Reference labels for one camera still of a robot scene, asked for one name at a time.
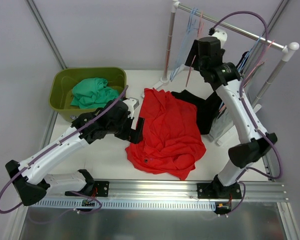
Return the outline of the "red tank top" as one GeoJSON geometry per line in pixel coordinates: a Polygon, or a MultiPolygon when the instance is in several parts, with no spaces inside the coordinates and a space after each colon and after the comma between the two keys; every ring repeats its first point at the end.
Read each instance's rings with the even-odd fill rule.
{"type": "Polygon", "coordinates": [[[197,108],[171,92],[146,88],[139,116],[143,140],[130,144],[127,159],[146,173],[170,174],[184,181],[206,153],[196,124],[197,108]]]}

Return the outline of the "green tank top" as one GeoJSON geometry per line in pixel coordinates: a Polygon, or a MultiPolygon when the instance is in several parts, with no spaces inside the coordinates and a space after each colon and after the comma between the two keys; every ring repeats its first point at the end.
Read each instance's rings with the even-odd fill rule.
{"type": "Polygon", "coordinates": [[[119,97],[119,92],[108,86],[104,78],[86,78],[72,89],[73,99],[71,106],[80,109],[97,109],[119,97]]]}

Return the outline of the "black tank top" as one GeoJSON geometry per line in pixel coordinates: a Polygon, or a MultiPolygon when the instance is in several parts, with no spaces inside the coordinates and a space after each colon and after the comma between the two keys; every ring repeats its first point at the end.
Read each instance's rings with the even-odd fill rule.
{"type": "Polygon", "coordinates": [[[219,112],[222,104],[221,98],[216,92],[209,95],[207,99],[195,96],[187,90],[171,92],[176,99],[193,104],[197,107],[197,126],[201,135],[210,133],[213,121],[225,114],[225,109],[219,112]]]}

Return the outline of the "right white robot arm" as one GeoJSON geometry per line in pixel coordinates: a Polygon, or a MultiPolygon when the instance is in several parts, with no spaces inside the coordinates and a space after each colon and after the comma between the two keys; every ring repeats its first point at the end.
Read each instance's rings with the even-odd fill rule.
{"type": "Polygon", "coordinates": [[[201,191],[210,198],[225,199],[235,192],[244,170],[273,149],[278,139],[275,133],[268,133],[254,113],[235,65],[223,62],[219,39],[210,36],[194,40],[185,65],[198,71],[210,84],[225,104],[238,133],[240,144],[228,150],[227,164],[201,191]]]}

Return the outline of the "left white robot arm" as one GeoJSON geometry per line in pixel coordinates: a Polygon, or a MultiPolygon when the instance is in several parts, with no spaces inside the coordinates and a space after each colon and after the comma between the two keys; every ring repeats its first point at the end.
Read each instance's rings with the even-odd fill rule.
{"type": "Polygon", "coordinates": [[[10,160],[5,168],[21,203],[31,206],[46,195],[96,196],[99,184],[88,170],[54,175],[50,171],[71,154],[109,134],[130,143],[141,142],[145,120],[138,118],[137,127],[132,128],[138,106],[135,98],[111,100],[105,107],[80,114],[59,138],[35,155],[21,162],[10,160]]]}

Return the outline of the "blue hanger with black top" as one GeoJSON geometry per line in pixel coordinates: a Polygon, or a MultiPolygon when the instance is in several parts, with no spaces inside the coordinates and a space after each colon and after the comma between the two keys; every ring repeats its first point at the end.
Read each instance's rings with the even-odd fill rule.
{"type": "Polygon", "coordinates": [[[238,64],[236,65],[236,68],[239,72],[239,74],[243,74],[243,70],[247,64],[247,61],[250,57],[250,55],[252,54],[252,51],[256,48],[256,46],[258,45],[260,41],[260,38],[258,38],[258,40],[254,43],[253,47],[250,48],[248,51],[244,52],[240,61],[238,62],[238,64]]]}

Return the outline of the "grey tank top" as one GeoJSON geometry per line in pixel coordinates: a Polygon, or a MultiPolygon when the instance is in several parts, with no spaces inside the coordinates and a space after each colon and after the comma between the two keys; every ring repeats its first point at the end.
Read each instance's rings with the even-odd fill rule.
{"type": "Polygon", "coordinates": [[[208,138],[211,142],[217,141],[234,125],[231,114],[226,109],[221,112],[212,122],[208,138]]]}

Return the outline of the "olive green plastic basket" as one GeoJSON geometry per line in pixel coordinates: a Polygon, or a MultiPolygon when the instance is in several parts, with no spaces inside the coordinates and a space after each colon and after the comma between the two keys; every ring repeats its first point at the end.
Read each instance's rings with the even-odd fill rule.
{"type": "Polygon", "coordinates": [[[54,77],[49,104],[67,122],[72,122],[80,114],[93,111],[72,106],[72,89],[82,80],[89,78],[102,78],[108,81],[108,86],[122,93],[126,86],[126,73],[119,67],[75,67],[67,68],[54,77]]]}

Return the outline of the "silver white clothes rack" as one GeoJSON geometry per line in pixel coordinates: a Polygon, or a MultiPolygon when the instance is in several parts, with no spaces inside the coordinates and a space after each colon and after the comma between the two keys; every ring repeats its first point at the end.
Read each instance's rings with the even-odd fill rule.
{"type": "MultiPolygon", "coordinates": [[[[292,0],[274,0],[273,2],[267,0],[260,0],[259,2],[253,1],[253,0],[230,0],[230,1],[221,1],[221,0],[203,0],[202,2],[200,0],[179,0],[181,3],[180,5],[183,6],[188,6],[188,7],[197,7],[199,10],[203,10],[203,14],[212,14],[216,18],[215,19],[220,19],[223,16],[225,16],[228,13],[231,13],[233,11],[237,10],[250,10],[254,11],[256,13],[261,14],[262,17],[267,18],[268,17],[268,23],[269,23],[269,32],[272,32],[273,39],[276,39],[275,41],[279,40],[279,43],[289,43],[292,42],[291,40],[283,40],[279,39],[279,37],[274,37],[274,27],[275,25],[278,26],[278,23],[275,21],[280,21],[279,18],[283,14],[285,10],[287,10],[287,5],[292,2],[292,0]]],[[[149,20],[146,20],[145,24],[147,24],[145,27],[142,29],[145,30],[145,33],[150,33],[150,37],[153,37],[150,40],[158,40],[158,44],[155,44],[153,49],[149,50],[150,53],[154,53],[154,50],[161,50],[160,53],[160,58],[158,54],[154,54],[154,57],[151,59],[150,64],[154,64],[154,60],[156,60],[155,64],[157,67],[160,67],[164,69],[165,68],[165,60],[163,60],[163,57],[165,53],[163,53],[166,49],[165,47],[167,39],[169,38],[168,36],[168,19],[170,19],[169,14],[171,14],[171,9],[172,5],[174,4],[173,0],[147,0],[145,2],[142,1],[142,3],[150,3],[153,5],[149,5],[145,7],[145,12],[144,14],[149,14],[149,20]]],[[[186,11],[184,9],[179,9],[175,10],[176,12],[176,20],[174,24],[174,30],[172,34],[172,47],[171,47],[171,59],[169,60],[169,66],[172,67],[172,62],[175,61],[177,51],[179,49],[179,45],[181,43],[181,38],[182,34],[185,31],[184,28],[186,27],[186,21],[189,13],[185,13],[186,11]]],[[[244,30],[248,30],[249,32],[252,33],[259,33],[262,32],[263,30],[263,25],[260,23],[259,20],[257,20],[253,16],[234,16],[231,19],[237,20],[235,22],[235,26],[238,29],[241,29],[243,27],[244,30]]],[[[240,33],[235,32],[232,29],[229,29],[225,26],[220,27],[224,30],[226,30],[228,34],[228,40],[225,44],[225,49],[226,49],[226,55],[225,59],[230,62],[236,62],[239,59],[239,56],[245,51],[248,50],[252,45],[255,43],[255,40],[249,39],[247,36],[243,36],[240,33]]],[[[270,66],[270,55],[267,57],[269,60],[267,62],[267,67],[265,67],[265,70],[271,70],[272,67],[270,66]]],[[[263,70],[263,73],[260,75],[257,75],[257,80],[253,80],[249,84],[253,83],[254,86],[251,87],[250,91],[256,90],[256,87],[259,87],[256,85],[256,83],[260,83],[259,81],[264,82],[264,78],[269,75],[268,72],[263,70]]],[[[145,71],[146,73],[142,78],[140,77],[140,82],[139,82],[139,87],[141,89],[141,95],[144,96],[144,88],[152,88],[153,85],[159,82],[159,78],[162,77],[163,73],[162,71],[145,71]]],[[[167,86],[163,85],[163,83],[160,83],[162,85],[160,89],[164,90],[171,90],[171,91],[180,91],[185,89],[185,71],[181,71],[179,75],[176,76],[176,80],[172,81],[172,83],[166,83],[167,86]]],[[[195,95],[205,99],[207,98],[211,93],[212,89],[211,87],[206,83],[204,83],[203,79],[199,76],[197,72],[194,72],[191,74],[191,79],[189,86],[187,88],[191,93],[194,93],[195,95]]],[[[266,117],[269,117],[267,120],[268,122],[270,120],[275,120],[274,116],[274,110],[270,110],[270,105],[267,103],[262,103],[264,108],[264,111],[261,112],[262,114],[265,114],[263,117],[266,119],[266,117]]],[[[283,144],[284,141],[289,141],[289,137],[285,136],[287,133],[286,129],[279,131],[278,127],[274,127],[274,122],[271,123],[273,126],[272,129],[279,134],[279,144],[283,144]]]]}

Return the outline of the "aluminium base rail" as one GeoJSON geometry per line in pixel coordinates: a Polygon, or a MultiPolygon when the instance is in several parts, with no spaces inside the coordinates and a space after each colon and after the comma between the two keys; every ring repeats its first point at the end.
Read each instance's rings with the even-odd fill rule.
{"type": "MultiPolygon", "coordinates": [[[[176,180],[113,180],[109,181],[107,199],[122,200],[217,200],[216,194],[208,193],[208,181],[176,180]]],[[[248,181],[236,186],[224,199],[245,199],[251,202],[288,202],[285,185],[279,182],[248,181]]]]}

